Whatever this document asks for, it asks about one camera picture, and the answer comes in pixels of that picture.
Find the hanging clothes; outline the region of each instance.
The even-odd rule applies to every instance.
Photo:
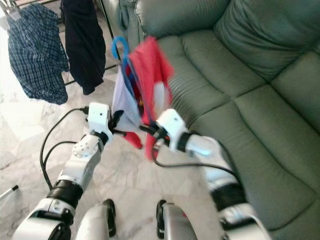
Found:
[[[124,56],[118,68],[111,114],[123,111],[116,129],[130,132],[130,137],[125,139],[140,148],[140,139],[132,132],[139,131],[142,123],[154,125],[159,115],[170,107],[172,93],[168,80],[174,74],[174,69],[154,37],[147,37],[129,55],[128,45],[122,37],[113,40],[112,50],[117,41],[124,46]],[[152,159],[154,143],[155,138],[148,134],[145,143],[148,159]]]
[[[13,73],[29,98],[63,104],[68,95],[61,75],[69,65],[59,37],[58,15],[31,4],[8,17],[8,53]]]
[[[92,0],[62,0],[70,73],[88,95],[103,82],[106,45]]]

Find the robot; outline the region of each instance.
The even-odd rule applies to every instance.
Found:
[[[81,196],[101,160],[104,147],[119,133],[111,122],[110,107],[91,103],[88,110],[90,133],[72,149],[71,157],[59,174],[46,198],[25,218],[12,240],[69,240],[70,226]],[[155,126],[141,130],[156,139],[154,151],[166,144],[171,151],[182,151],[198,159],[194,166],[205,166],[208,190],[219,212],[224,229],[223,240],[271,240],[235,174],[224,160],[221,145],[210,137],[188,132],[184,121],[174,109],[164,111]],[[161,167],[166,166],[154,159]],[[90,208],[83,217],[75,240],[108,240],[116,234],[116,208],[111,199]],[[183,210],[160,200],[156,206],[157,236],[165,240],[197,240],[193,227]]]

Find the blue checkered shirt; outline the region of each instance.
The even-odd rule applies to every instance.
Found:
[[[61,75],[69,65],[59,37],[58,16],[42,4],[8,17],[8,51],[13,73],[29,98],[63,104],[68,95]]]

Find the leather sofa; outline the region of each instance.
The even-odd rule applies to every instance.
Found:
[[[111,2],[131,49],[158,38],[173,107],[228,149],[272,237],[320,240],[320,1]]]

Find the marble floor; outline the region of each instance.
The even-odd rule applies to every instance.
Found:
[[[110,37],[101,14],[107,46]],[[0,193],[15,184],[19,190],[0,201],[0,239],[9,240],[15,229],[48,194],[39,163],[41,144],[48,130],[70,109],[91,102],[112,104],[116,69],[105,72],[104,83],[88,96],[76,83],[66,86],[68,101],[63,105],[28,99],[10,69],[7,35],[0,29]],[[63,73],[66,82],[72,76]],[[74,112],[52,133],[45,153],[59,141],[79,141],[88,132],[85,115]],[[71,154],[72,145],[61,145],[48,160],[48,175],[54,181]],[[160,161],[190,161],[180,153],[162,149]],[[217,211],[207,193],[200,169],[163,169],[115,136],[105,148],[93,180],[76,209],[72,239],[85,212],[111,198],[116,205],[117,240],[156,240],[156,204],[160,199],[174,202],[189,217],[199,240],[220,239]]]

